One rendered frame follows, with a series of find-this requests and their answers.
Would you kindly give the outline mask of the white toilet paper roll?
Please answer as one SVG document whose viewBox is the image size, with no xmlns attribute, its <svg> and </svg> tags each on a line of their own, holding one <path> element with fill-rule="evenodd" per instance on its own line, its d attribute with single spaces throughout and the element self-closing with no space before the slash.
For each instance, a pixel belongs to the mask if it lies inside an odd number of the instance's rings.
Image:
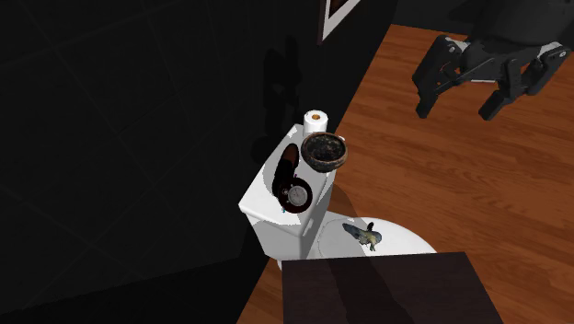
<svg viewBox="0 0 574 324">
<path fill-rule="evenodd" d="M 327 130 L 328 116 L 322 110 L 309 110 L 304 115 L 304 137 Z"/>
</svg>

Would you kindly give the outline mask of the grey bird figure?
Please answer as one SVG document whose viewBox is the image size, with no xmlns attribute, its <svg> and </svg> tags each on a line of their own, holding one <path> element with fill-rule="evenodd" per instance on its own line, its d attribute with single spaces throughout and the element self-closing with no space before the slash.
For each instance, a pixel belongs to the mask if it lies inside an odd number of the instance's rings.
<svg viewBox="0 0 574 324">
<path fill-rule="evenodd" d="M 374 222 L 370 222 L 366 229 L 344 223 L 343 229 L 352 235 L 361 245 L 368 245 L 370 251 L 375 251 L 375 246 L 382 241 L 382 235 L 373 230 Z"/>
</svg>

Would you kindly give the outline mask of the dark speckled bowl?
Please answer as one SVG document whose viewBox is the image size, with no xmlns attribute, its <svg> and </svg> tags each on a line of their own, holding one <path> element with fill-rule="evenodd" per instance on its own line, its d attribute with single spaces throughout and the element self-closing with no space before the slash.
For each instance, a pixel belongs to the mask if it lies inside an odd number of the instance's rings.
<svg viewBox="0 0 574 324">
<path fill-rule="evenodd" d="M 300 151 L 304 162 L 319 173 L 328 173 L 340 168 L 349 156 L 345 140 L 326 132 L 309 134 L 303 140 Z"/>
</svg>

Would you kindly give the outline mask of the white framed wall picture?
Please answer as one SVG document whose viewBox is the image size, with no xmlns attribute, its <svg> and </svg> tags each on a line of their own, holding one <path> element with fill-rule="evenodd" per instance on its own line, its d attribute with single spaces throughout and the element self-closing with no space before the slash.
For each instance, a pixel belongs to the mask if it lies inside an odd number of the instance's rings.
<svg viewBox="0 0 574 324">
<path fill-rule="evenodd" d="M 317 44 L 321 45 L 361 0 L 319 0 Z"/>
</svg>

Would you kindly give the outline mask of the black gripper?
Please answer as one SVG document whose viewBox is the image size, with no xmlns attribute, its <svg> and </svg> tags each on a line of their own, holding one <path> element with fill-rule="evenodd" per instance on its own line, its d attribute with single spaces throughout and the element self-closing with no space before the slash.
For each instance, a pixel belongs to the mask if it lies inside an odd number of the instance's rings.
<svg viewBox="0 0 574 324">
<path fill-rule="evenodd" d="M 412 76 L 421 119 L 430 114 L 441 93 L 466 81 L 494 82 L 494 91 L 478 113 L 491 121 L 501 109 L 522 95 L 540 92 L 558 68 L 568 59 L 571 49 L 554 41 L 529 46 L 506 40 L 454 40 L 439 35 L 428 49 Z"/>
</svg>

